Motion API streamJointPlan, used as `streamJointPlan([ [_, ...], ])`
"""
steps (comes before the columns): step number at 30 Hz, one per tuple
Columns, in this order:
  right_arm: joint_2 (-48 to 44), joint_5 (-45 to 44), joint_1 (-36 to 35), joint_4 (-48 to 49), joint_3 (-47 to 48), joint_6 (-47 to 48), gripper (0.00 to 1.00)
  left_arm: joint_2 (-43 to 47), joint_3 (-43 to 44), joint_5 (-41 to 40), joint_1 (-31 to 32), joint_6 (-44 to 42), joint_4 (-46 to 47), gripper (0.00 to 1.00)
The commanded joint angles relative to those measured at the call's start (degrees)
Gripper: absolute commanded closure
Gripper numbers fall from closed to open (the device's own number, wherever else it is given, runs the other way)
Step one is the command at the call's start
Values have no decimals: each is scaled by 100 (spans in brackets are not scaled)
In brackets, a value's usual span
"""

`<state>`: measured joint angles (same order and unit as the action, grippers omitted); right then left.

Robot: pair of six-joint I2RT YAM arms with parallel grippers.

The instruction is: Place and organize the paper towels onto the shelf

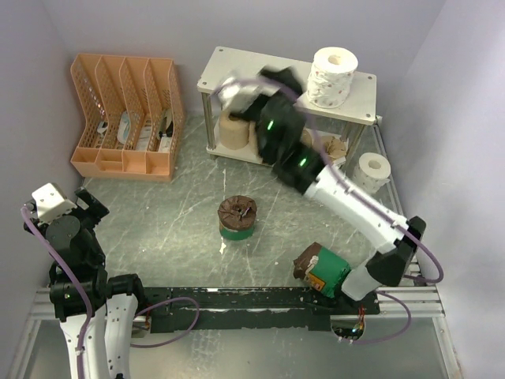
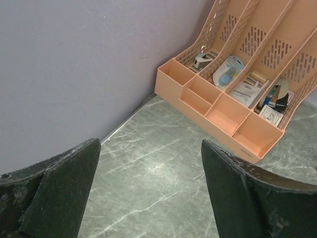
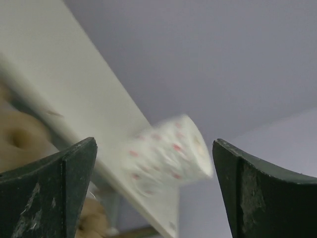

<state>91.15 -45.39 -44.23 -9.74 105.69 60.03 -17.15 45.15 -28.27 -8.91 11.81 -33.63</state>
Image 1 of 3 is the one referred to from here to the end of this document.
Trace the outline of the brown paper roll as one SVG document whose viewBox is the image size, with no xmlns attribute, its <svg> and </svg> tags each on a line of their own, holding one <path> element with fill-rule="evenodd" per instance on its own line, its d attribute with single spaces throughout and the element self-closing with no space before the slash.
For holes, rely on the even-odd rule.
<svg viewBox="0 0 505 379">
<path fill-rule="evenodd" d="M 333 136 L 323 136 L 322 142 L 331 162 L 337 167 L 341 167 L 346 162 L 346 144 L 338 137 Z"/>
<path fill-rule="evenodd" d="M 303 145 L 307 147 L 312 147 L 312 134 L 308 129 L 304 128 L 302 130 L 300 141 Z"/>
</svg>

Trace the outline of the beige unwrapped paper roll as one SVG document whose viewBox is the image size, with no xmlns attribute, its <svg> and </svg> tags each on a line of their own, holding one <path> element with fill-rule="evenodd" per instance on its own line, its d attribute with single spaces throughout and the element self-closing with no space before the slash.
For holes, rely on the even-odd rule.
<svg viewBox="0 0 505 379">
<path fill-rule="evenodd" d="M 219 137 L 226 148 L 242 149 L 249 143 L 249 123 L 223 111 L 219 117 Z"/>
<path fill-rule="evenodd" d="M 248 143 L 248 146 L 249 146 L 252 154 L 255 156 L 255 158 L 260 160 L 255 122 L 249 123 L 249 143 Z"/>
</svg>

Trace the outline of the floral white paper roll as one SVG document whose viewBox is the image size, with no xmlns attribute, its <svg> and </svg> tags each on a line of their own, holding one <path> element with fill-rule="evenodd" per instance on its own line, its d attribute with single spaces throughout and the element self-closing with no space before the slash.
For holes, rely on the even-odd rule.
<svg viewBox="0 0 505 379">
<path fill-rule="evenodd" d="M 348 95 L 358 68 L 357 57 L 343 47 L 324 47 L 313 57 L 306 95 L 316 107 L 341 106 Z"/>
<path fill-rule="evenodd" d="M 376 194 L 389 183 L 391 165 L 386 157 L 373 152 L 362 154 L 353 170 L 351 180 L 366 193 Z"/>
</svg>

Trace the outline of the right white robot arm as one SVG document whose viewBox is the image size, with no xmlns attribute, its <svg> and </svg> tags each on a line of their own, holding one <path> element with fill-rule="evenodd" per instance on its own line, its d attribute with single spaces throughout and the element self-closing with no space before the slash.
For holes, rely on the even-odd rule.
<svg viewBox="0 0 505 379">
<path fill-rule="evenodd" d="M 256 78 L 235 79 L 232 85 L 239 99 L 227 100 L 226 107 L 233 116 L 253 122 L 261 161 L 286 186 L 356 227 L 375 249 L 351 268 L 335 253 L 317 247 L 315 253 L 300 256 L 295 275 L 326 297 L 335 297 L 336 308 L 346 314 L 379 287 L 398 286 L 422 247 L 424 220 L 386 208 L 350 181 L 320 146 L 302 142 L 310 117 L 297 105 L 301 84 L 291 69 L 263 68 Z"/>
</svg>

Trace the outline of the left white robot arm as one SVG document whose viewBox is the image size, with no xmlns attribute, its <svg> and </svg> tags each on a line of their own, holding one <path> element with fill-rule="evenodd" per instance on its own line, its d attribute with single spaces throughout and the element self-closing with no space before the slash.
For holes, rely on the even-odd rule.
<svg viewBox="0 0 505 379">
<path fill-rule="evenodd" d="M 129 378 L 135 315 L 148 304 L 140 277 L 110 277 L 95 227 L 108 208 L 84 187 L 77 205 L 54 183 L 32 193 L 24 205 L 24 229 L 53 259 L 50 302 L 59 321 L 73 378 Z"/>
</svg>

